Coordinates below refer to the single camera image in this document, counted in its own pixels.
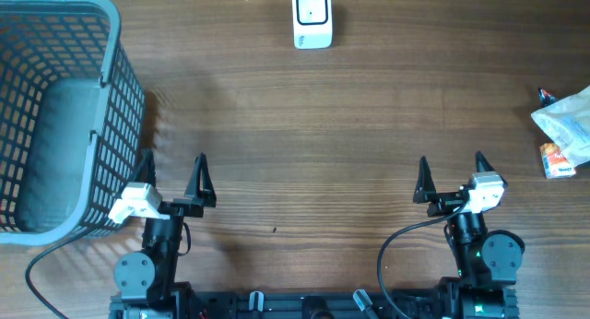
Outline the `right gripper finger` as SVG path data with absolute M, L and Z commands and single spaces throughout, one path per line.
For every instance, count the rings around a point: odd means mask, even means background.
M 481 151 L 475 154 L 475 162 L 477 172 L 474 174 L 474 185 L 476 187 L 482 186 L 501 186 L 507 187 L 506 180 L 499 175 L 485 158 Z
M 437 194 L 431 169 L 427 158 L 422 156 L 419 160 L 419 174 L 413 194 L 413 202 L 416 204 L 428 203 L 434 200 Z

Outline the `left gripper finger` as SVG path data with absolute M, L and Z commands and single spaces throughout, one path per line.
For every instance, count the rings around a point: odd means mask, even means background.
M 210 178 L 207 155 L 205 153 L 200 153 L 195 159 L 195 165 L 191 173 L 191 178 L 186 186 L 184 196 L 192 204 L 201 207 L 215 207 L 217 205 L 217 195 Z
M 153 151 L 149 148 L 141 150 L 141 160 L 134 168 L 133 181 L 136 183 L 148 183 L 156 186 L 156 171 Z

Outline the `orange small box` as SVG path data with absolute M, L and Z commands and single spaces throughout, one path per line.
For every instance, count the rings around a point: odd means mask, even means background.
M 568 178 L 576 174 L 575 168 L 556 144 L 543 144 L 539 150 L 547 179 Z

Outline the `red small packet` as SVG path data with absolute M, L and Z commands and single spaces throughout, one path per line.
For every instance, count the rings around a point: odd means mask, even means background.
M 540 105 L 542 108 L 546 108 L 549 105 L 558 101 L 558 99 L 552 93 L 543 88 L 538 88 L 537 92 L 540 100 Z

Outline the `beige snack pouch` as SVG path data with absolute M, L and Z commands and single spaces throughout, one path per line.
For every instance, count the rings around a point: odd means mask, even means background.
M 589 87 L 531 113 L 573 167 L 589 164 Z

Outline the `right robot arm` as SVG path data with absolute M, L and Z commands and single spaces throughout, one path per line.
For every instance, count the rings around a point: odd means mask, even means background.
M 501 204 L 508 183 L 481 152 L 476 172 L 455 192 L 436 190 L 427 159 L 419 160 L 413 201 L 427 203 L 430 218 L 444 218 L 443 233 L 457 267 L 427 297 L 416 298 L 420 318 L 518 318 L 516 284 L 525 243 L 507 230 L 488 230 L 484 214 Z

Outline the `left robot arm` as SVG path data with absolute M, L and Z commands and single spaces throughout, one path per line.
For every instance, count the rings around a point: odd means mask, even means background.
M 116 195 L 108 218 L 123 222 L 145 220 L 141 249 L 123 255 L 113 270 L 119 292 L 111 297 L 111 318 L 205 318 L 202 302 L 188 282 L 175 280 L 181 242 L 192 245 L 186 218 L 201 218 L 214 207 L 217 196 L 207 156 L 195 158 L 182 198 L 165 201 L 156 188 L 153 151 L 142 160 Z

